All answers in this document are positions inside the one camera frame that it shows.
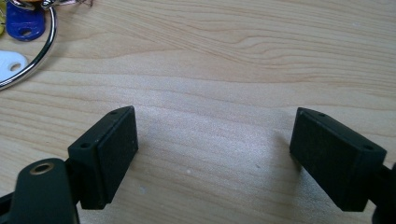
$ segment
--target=white tag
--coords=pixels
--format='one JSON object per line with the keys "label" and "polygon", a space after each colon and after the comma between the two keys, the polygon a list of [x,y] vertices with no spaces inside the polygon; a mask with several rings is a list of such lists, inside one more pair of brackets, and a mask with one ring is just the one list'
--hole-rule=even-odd
{"label": "white tag", "polygon": [[0,50],[0,81],[19,73],[27,64],[26,58],[12,51]]}

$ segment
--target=blue key fob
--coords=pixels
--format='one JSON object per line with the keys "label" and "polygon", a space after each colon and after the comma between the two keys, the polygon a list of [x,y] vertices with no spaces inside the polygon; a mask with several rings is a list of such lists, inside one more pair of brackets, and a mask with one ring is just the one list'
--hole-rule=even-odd
{"label": "blue key fob", "polygon": [[44,10],[41,7],[26,10],[7,2],[6,18],[7,33],[20,41],[39,38],[46,30]]}

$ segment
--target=light wooden surface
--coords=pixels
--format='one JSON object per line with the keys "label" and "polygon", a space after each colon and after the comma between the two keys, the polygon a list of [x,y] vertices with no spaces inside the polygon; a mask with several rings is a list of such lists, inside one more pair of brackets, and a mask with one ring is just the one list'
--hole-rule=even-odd
{"label": "light wooden surface", "polygon": [[[0,195],[105,113],[134,105],[140,149],[112,204],[81,223],[370,223],[343,213],[289,154],[298,106],[396,162],[396,2],[97,0],[58,7],[28,80],[0,91]],[[32,60],[30,43],[0,49]]]}

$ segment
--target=metal ring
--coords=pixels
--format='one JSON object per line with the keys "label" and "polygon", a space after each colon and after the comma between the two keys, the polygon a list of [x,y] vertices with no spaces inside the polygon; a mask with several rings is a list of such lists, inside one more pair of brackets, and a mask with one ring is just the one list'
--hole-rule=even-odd
{"label": "metal ring", "polygon": [[56,11],[54,7],[49,8],[50,12],[50,30],[49,37],[47,38],[44,47],[40,52],[35,56],[31,63],[29,63],[26,67],[24,67],[19,73],[15,74],[13,77],[9,77],[6,80],[0,81],[0,91],[6,89],[12,85],[17,84],[23,79],[29,77],[33,74],[33,72],[37,69],[37,67],[43,62],[47,57],[47,53],[50,51],[52,44],[56,38],[57,34],[57,18]]}

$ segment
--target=mounting hole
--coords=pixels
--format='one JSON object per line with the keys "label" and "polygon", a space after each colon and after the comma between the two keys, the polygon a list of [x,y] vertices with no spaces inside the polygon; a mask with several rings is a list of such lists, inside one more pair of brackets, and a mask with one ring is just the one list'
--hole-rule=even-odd
{"label": "mounting hole", "polygon": [[87,148],[87,147],[89,147],[91,144],[89,144],[89,143],[83,143],[83,144],[81,144],[81,147],[82,148]]}
{"label": "mounting hole", "polygon": [[28,36],[32,33],[32,30],[29,28],[24,28],[20,30],[20,35]]}
{"label": "mounting hole", "polygon": [[52,170],[53,168],[52,162],[44,162],[35,166],[32,170],[30,170],[31,175],[43,175],[44,173]]}
{"label": "mounting hole", "polygon": [[17,71],[18,69],[21,68],[21,64],[20,63],[14,63],[12,64],[12,66],[9,68],[9,71],[14,72]]}
{"label": "mounting hole", "polygon": [[371,147],[371,146],[369,146],[369,145],[364,145],[363,146],[365,149],[368,149],[368,150],[373,150],[374,148],[373,147]]}

